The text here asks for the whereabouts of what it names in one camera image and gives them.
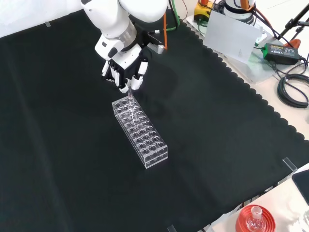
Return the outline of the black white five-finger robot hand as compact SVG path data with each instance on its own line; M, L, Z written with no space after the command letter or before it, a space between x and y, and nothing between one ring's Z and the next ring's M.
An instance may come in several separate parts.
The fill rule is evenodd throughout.
M119 39L107 39L103 35L95 45L95 51L105 60L102 79L113 82L122 93L137 90L143 83L148 69L148 58L143 55L139 44L123 51Z

